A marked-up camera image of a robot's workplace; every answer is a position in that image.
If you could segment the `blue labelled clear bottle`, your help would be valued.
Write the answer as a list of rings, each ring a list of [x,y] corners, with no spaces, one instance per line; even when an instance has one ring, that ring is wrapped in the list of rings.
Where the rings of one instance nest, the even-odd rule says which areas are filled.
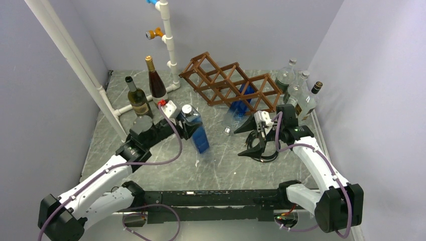
[[[209,143],[208,143],[208,139],[206,136],[206,132],[202,123],[202,118],[200,113],[195,107],[193,107],[190,104],[185,104],[181,108],[181,112],[182,112],[181,116],[187,123],[189,124],[200,123],[200,126],[198,126],[194,130],[191,138],[193,140],[194,146],[196,147],[197,151],[200,154],[203,154],[209,148]]]

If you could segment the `dark red wine bottle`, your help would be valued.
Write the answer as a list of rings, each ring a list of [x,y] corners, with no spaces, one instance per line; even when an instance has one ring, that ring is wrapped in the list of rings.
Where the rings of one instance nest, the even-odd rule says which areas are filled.
[[[168,100],[168,93],[161,77],[155,69],[152,57],[150,55],[146,56],[145,61],[148,68],[149,87],[152,95],[152,101],[155,104],[155,107],[158,107],[158,102],[161,100]]]

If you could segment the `green wine bottle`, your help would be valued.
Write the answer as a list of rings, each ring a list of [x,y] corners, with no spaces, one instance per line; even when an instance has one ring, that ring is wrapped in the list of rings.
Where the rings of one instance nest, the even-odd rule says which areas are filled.
[[[137,116],[149,116],[153,118],[152,110],[149,106],[149,102],[146,98],[144,91],[138,88],[131,76],[125,77],[125,82],[128,85],[128,100]]]

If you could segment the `black labelled whisky bottle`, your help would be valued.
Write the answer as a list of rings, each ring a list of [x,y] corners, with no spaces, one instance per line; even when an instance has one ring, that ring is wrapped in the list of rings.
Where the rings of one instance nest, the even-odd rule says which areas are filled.
[[[315,109],[317,105],[317,94],[322,87],[323,83],[317,81],[309,92],[304,92],[299,95],[295,106],[295,112],[299,122],[305,121]]]

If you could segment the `clear white labelled bottle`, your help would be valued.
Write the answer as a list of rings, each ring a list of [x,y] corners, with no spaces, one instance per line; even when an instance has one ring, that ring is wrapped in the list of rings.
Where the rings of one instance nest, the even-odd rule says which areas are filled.
[[[289,85],[283,97],[284,104],[296,106],[298,98],[307,90],[307,81],[310,72],[308,70],[298,71],[295,80]]]

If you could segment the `round clear glass bottle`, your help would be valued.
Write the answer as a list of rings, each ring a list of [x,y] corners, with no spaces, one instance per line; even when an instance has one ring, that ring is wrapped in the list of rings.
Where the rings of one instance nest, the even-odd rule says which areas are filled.
[[[275,77],[275,84],[283,94],[287,92],[288,87],[296,78],[296,72],[294,69],[296,63],[296,58],[290,58],[288,64],[281,68]]]

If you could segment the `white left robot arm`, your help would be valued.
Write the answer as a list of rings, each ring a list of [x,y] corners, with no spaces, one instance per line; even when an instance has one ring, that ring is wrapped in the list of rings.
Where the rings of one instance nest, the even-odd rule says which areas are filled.
[[[115,191],[111,189],[140,167],[155,166],[155,162],[148,161],[152,156],[150,149],[164,139],[176,136],[181,154],[182,140],[190,139],[200,127],[201,121],[183,116],[165,117],[156,124],[149,116],[138,117],[126,141],[102,167],[69,191],[42,199],[38,240],[43,236],[49,240],[80,240],[90,227],[114,212],[163,207],[134,181],[123,183]]]

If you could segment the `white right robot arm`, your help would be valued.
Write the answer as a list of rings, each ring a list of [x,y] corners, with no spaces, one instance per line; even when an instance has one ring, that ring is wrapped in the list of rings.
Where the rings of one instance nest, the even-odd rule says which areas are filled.
[[[350,183],[320,149],[317,139],[307,126],[301,126],[291,104],[279,105],[276,116],[257,111],[234,133],[252,131],[259,143],[238,155],[260,159],[268,142],[276,151],[293,151],[304,163],[319,189],[315,192],[297,180],[280,184],[277,203],[282,208],[296,204],[309,211],[317,226],[325,233],[335,232],[347,238],[351,227],[362,222],[364,191],[359,184]]]

